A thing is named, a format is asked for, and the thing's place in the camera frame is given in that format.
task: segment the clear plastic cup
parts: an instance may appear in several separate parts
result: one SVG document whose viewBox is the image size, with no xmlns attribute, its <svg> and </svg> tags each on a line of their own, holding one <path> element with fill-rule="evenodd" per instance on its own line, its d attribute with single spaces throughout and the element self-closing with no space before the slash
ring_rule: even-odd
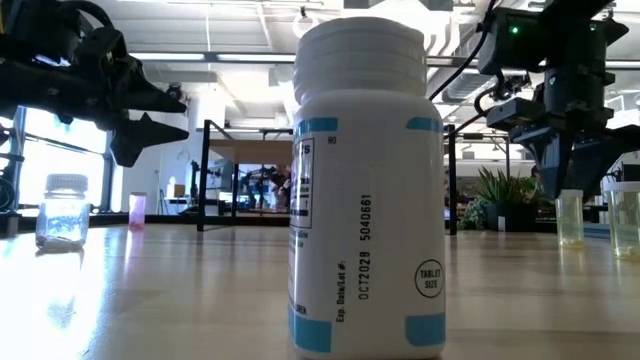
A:
<svg viewBox="0 0 640 360">
<path fill-rule="evenodd" d="M 131 193 L 129 195 L 129 229 L 140 231 L 144 229 L 144 215 L 147 205 L 147 193 Z"/>
<path fill-rule="evenodd" d="M 608 183 L 603 193 L 609 203 L 614 256 L 640 261 L 640 182 Z"/>
<path fill-rule="evenodd" d="M 562 190 L 556 199 L 556 223 L 558 242 L 563 248 L 584 246 L 584 222 L 582 220 L 582 190 Z"/>
</svg>

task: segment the white bottle cap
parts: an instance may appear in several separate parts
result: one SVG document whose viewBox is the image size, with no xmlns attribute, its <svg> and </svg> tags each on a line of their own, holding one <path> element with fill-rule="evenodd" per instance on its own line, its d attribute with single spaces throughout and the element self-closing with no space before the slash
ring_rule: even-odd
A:
<svg viewBox="0 0 640 360">
<path fill-rule="evenodd" d="M 78 174 L 50 174 L 47 176 L 47 192 L 71 190 L 84 193 L 89 190 L 89 179 Z"/>
<path fill-rule="evenodd" d="M 339 89 L 398 91 L 425 96 L 424 35 L 375 17 L 335 19 L 300 39 L 293 76 L 302 104 L 313 94 Z"/>
</svg>

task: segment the desk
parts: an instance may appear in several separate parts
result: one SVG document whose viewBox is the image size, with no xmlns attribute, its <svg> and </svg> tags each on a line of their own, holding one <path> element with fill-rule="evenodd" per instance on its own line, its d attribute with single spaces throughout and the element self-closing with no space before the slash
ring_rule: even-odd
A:
<svg viewBox="0 0 640 360">
<path fill-rule="evenodd" d="M 638 358 L 640 265 L 607 242 L 462 231 L 446 247 L 443 360 Z M 35 253 L 33 233 L 0 240 L 0 359 L 296 359 L 288 229 L 92 228 L 83 254 Z"/>
<path fill-rule="evenodd" d="M 291 164 L 291 141 L 210 140 L 209 148 L 234 164 Z"/>
</svg>

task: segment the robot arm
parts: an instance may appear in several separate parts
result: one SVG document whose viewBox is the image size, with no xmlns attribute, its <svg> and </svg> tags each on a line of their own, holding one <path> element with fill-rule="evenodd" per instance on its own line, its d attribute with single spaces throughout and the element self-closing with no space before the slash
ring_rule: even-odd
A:
<svg viewBox="0 0 640 360">
<path fill-rule="evenodd" d="M 487 124 L 534 155 L 553 198 L 563 188 L 591 196 L 621 154 L 640 149 L 639 127 L 606 128 L 613 111 L 604 106 L 604 88 L 615 82 L 605 71 L 606 49 L 629 31 L 611 17 L 592 20 L 611 2 L 555 0 L 541 13 L 497 8 L 479 54 L 485 75 L 503 68 L 544 72 L 533 101 L 497 106 Z"/>
<path fill-rule="evenodd" d="M 149 83 L 122 33 L 87 1 L 3 0 L 0 7 L 0 112 L 18 106 L 52 112 L 61 122 L 91 120 L 113 131 L 116 162 L 133 166 L 147 146 L 184 140 L 188 132 L 129 119 L 129 109 L 183 113 L 186 106 Z M 103 27 L 93 29 L 82 12 Z"/>
</svg>

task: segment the white plastic bottle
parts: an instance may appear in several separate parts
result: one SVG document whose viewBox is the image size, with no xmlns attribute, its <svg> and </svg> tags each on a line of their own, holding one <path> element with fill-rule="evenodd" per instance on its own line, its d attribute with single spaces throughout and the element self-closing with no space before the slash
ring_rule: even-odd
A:
<svg viewBox="0 0 640 360">
<path fill-rule="evenodd" d="M 310 359 L 421 359 L 445 342 L 442 120 L 423 35 L 380 18 L 300 40 L 289 328 Z"/>
</svg>

